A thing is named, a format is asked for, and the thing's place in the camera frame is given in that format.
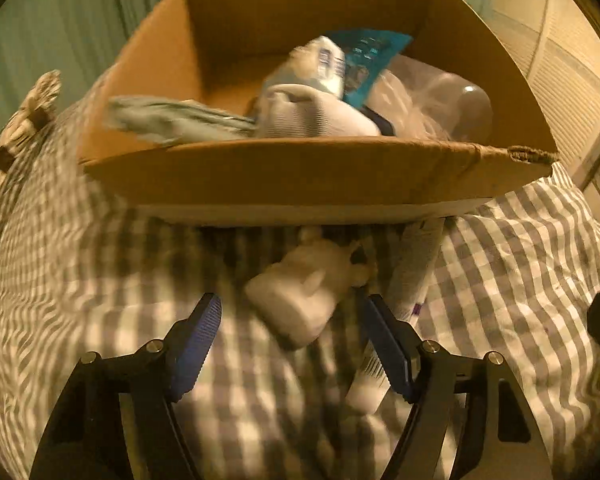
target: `cardboard flap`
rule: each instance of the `cardboard flap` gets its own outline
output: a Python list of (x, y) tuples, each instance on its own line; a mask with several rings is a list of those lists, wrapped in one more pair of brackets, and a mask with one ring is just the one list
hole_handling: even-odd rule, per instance
[(196, 41), (214, 66), (288, 54), (330, 30), (376, 28), (415, 35), (431, 0), (189, 0)]
[(497, 196), (551, 167), (478, 144), (340, 137), (174, 146), (89, 172), (134, 204), (390, 205)]

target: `metal bolt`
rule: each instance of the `metal bolt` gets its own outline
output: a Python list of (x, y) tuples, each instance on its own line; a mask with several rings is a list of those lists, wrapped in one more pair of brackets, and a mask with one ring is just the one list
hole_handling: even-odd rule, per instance
[(422, 349), (429, 354), (435, 354), (438, 350), (440, 350), (440, 345), (435, 341), (427, 339), (424, 343), (422, 343)]
[(151, 354), (157, 354), (159, 351), (162, 350), (162, 341), (160, 339), (151, 339), (151, 341), (149, 341), (146, 344), (146, 351), (151, 353)]
[(502, 357), (502, 354), (499, 354), (498, 352), (489, 352), (488, 359), (496, 366), (500, 366), (504, 362), (504, 357)]
[(83, 365), (90, 365), (97, 358), (98, 358), (98, 354), (96, 354), (96, 352), (87, 352), (86, 354), (83, 354), (83, 356), (80, 358), (80, 362)]

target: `blue package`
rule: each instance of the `blue package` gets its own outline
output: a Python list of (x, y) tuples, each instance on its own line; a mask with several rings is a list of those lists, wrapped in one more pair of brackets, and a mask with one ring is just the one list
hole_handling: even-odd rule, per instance
[(362, 108), (379, 73), (413, 41), (407, 34), (372, 28), (338, 30), (327, 37), (344, 51), (342, 100), (356, 109)]

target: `gray checkered fabric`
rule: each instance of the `gray checkered fabric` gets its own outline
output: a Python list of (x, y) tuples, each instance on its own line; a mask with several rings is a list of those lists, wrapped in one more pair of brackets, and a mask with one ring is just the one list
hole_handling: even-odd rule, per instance
[[(0, 460), (25, 479), (80, 354), (127, 354), (189, 314), (205, 291), (222, 325), (195, 388), (175, 407), (212, 479), (378, 478), (409, 412), (389, 393), (375, 415), (344, 396), (364, 342), (351, 295), (318, 340), (283, 349), (242, 286), (296, 243), (293, 228), (196, 229), (143, 216), (85, 177), (78, 134), (93, 92), (33, 139), (0, 188)], [(600, 225), (560, 165), (554, 176), (449, 218), (434, 284), (412, 324), (449, 351), (496, 349), (538, 420), (557, 478), (596, 442), (600, 349), (585, 327), (600, 290)], [(359, 238), (385, 293), (401, 226), (328, 228)], [(455, 433), (440, 476), (453, 460)]]

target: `white tube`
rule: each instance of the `white tube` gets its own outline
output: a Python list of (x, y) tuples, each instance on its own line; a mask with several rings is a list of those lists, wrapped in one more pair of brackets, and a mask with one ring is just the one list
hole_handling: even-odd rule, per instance
[[(394, 316), (409, 321), (413, 307), (425, 301), (440, 251), (444, 218), (408, 224), (400, 240), (400, 261), (384, 298)], [(389, 389), (389, 381), (371, 342), (349, 387), (345, 402), (360, 413), (375, 413)]]

